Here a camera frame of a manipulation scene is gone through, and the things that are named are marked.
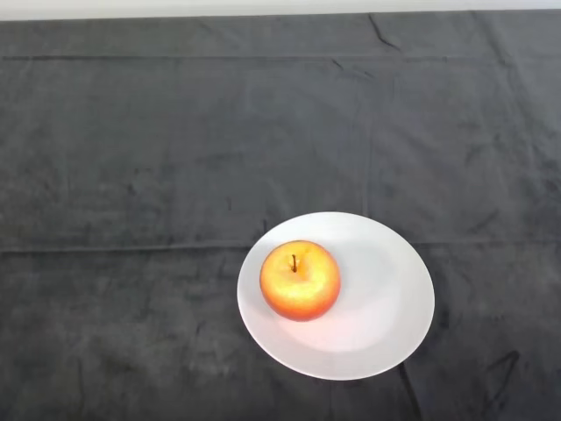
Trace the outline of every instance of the plate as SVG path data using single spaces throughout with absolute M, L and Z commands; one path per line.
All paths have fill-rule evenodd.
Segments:
M 265 258 L 296 239 L 326 248 L 341 273 L 333 307 L 308 322 L 279 316 L 259 286 Z M 238 306 L 249 333 L 281 364 L 321 379 L 355 380 L 395 367 L 416 350 L 435 296 L 423 260 L 399 234 L 369 218 L 320 212 L 277 225 L 253 246 L 239 273 Z

